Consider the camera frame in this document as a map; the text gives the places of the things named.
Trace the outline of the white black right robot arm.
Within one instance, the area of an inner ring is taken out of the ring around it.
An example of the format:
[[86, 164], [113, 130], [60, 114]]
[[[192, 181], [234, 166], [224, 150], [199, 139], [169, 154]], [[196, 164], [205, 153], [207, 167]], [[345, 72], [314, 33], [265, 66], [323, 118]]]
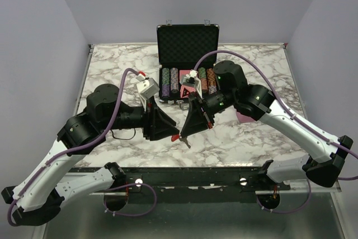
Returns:
[[302, 157], [265, 162], [257, 176], [261, 188], [268, 190], [277, 183], [304, 179], [326, 188], [333, 186], [347, 156], [341, 147], [351, 148], [351, 138], [330, 135], [292, 109], [282, 108], [282, 101], [271, 90], [249, 84], [242, 67], [233, 61], [216, 64], [213, 72], [219, 89], [204, 97], [194, 92], [189, 95], [182, 138], [211, 129], [215, 114], [232, 106], [238, 113], [276, 129], [306, 151]]

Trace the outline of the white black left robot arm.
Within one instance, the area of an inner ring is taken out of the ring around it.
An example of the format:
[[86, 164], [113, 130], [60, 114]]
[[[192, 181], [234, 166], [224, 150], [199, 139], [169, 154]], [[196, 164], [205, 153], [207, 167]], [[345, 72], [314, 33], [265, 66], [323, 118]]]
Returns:
[[128, 191], [130, 184], [123, 169], [109, 162], [78, 180], [61, 182], [67, 172], [105, 142], [112, 130], [140, 128], [149, 141], [178, 135], [176, 122], [151, 97], [145, 107], [117, 104], [122, 90], [102, 84], [87, 96], [85, 109], [68, 119], [52, 148], [33, 173], [17, 186], [5, 187], [2, 198], [10, 205], [7, 220], [13, 227], [40, 226], [69, 202], [97, 191]]

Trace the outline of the red key tag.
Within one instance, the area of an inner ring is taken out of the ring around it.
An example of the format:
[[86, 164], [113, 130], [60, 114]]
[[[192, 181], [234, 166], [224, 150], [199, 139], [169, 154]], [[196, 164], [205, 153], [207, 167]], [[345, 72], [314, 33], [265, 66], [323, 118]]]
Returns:
[[171, 141], [174, 142], [174, 141], [178, 140], [179, 138], [180, 138], [180, 135], [179, 135], [179, 134], [173, 135], [173, 136], [171, 137]]

